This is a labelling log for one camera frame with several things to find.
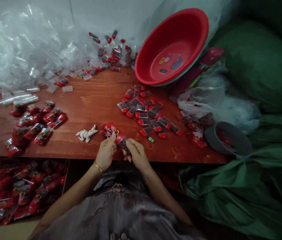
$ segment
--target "white figurine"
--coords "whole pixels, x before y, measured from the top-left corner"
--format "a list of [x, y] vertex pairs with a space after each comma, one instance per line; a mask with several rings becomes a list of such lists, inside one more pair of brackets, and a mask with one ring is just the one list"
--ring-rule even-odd
[[86, 138], [85, 141], [86, 141], [86, 142], [89, 142], [91, 136], [92, 136], [93, 134], [97, 133], [97, 130], [96, 130], [95, 128], [96, 128], [96, 126], [95, 126], [95, 124], [94, 124], [94, 127], [93, 127], [91, 130], [86, 131], [86, 130], [84, 129], [83, 131], [78, 132], [76, 135], [77, 135], [77, 136], [80, 135], [80, 136], [78, 137], [79, 140], [84, 141], [84, 139]]

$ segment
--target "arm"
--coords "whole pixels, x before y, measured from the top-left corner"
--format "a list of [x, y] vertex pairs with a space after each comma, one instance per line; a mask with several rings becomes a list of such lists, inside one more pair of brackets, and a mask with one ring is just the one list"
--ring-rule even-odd
[[129, 141], [126, 141], [126, 146], [130, 150], [132, 157], [125, 156], [124, 160], [133, 161], [134, 165], [141, 172], [154, 200], [171, 211], [180, 222], [192, 226], [193, 224], [188, 215], [172, 197], [159, 176], [151, 167], [143, 145], [134, 139], [129, 139]]
[[[95, 161], [103, 171], [107, 170], [111, 165], [116, 147], [115, 134], [112, 134], [110, 138], [101, 143]], [[102, 175], [103, 173], [93, 164], [83, 177], [49, 208], [33, 230], [32, 236], [39, 230], [50, 226], [55, 219], [91, 194]]]

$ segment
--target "small green label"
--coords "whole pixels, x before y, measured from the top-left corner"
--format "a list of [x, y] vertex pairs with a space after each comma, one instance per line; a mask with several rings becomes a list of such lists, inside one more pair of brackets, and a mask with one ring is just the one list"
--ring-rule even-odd
[[149, 137], [149, 141], [152, 142], [152, 143], [154, 143], [154, 139], [151, 138], [151, 137]]

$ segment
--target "gray bucket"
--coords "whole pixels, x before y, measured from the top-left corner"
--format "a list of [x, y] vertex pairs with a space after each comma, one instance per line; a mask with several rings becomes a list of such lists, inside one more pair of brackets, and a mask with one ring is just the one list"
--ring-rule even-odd
[[[228, 148], [217, 136], [216, 130], [223, 133], [224, 137], [235, 144], [235, 151]], [[252, 153], [250, 140], [238, 128], [227, 122], [217, 122], [207, 128], [204, 136], [208, 145], [215, 151], [223, 154], [235, 155], [237, 158], [246, 158]]]

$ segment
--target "bangle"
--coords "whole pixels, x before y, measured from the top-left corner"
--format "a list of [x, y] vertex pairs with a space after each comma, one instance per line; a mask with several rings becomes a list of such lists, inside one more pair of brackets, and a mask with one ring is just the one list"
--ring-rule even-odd
[[94, 164], [95, 164], [95, 166], [100, 170], [100, 172], [103, 172], [102, 168], [100, 168], [100, 167], [96, 164], [96, 160], [94, 160]]

